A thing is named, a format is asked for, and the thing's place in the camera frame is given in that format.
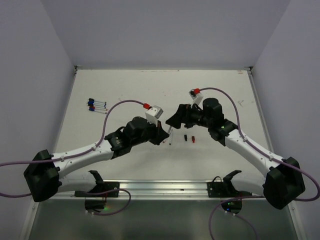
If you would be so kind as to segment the blue marker pen top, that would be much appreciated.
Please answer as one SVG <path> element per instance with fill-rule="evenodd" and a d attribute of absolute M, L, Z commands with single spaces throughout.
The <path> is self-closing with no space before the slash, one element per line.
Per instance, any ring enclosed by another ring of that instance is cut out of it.
<path fill-rule="evenodd" d="M 89 98 L 87 103 L 88 104 L 98 104 L 98 105 L 106 105 L 107 104 L 105 101 L 99 101 L 99 100 L 95 100 L 93 98 Z"/>

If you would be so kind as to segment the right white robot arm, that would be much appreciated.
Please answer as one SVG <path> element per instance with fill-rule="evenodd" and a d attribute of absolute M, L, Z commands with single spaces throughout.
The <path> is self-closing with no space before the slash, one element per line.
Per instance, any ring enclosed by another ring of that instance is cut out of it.
<path fill-rule="evenodd" d="M 176 113 L 165 122 L 180 129 L 200 126 L 207 128 L 210 137 L 252 164 L 261 177 L 252 179 L 234 170 L 222 182 L 212 183 L 211 188 L 221 191 L 223 197 L 239 196 L 241 192 L 261 195 L 276 209 L 283 209 L 305 191 L 300 165 L 292 157 L 283 159 L 239 132 L 239 127 L 225 118 L 223 108 L 216 98 L 206 98 L 202 107 L 180 104 Z"/>

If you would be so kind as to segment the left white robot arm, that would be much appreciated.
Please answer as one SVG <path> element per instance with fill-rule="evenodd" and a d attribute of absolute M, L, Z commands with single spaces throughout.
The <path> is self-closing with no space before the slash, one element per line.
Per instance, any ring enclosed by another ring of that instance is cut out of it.
<path fill-rule="evenodd" d="M 69 191 L 89 192 L 96 197 L 104 190 L 102 178 L 96 170 L 74 179 L 70 178 L 71 174 L 86 166 L 126 155 L 133 147 L 146 142 L 158 146 L 168 137 L 160 121 L 150 123 L 137 116 L 97 143 L 62 153 L 39 151 L 23 176 L 35 202 Z"/>

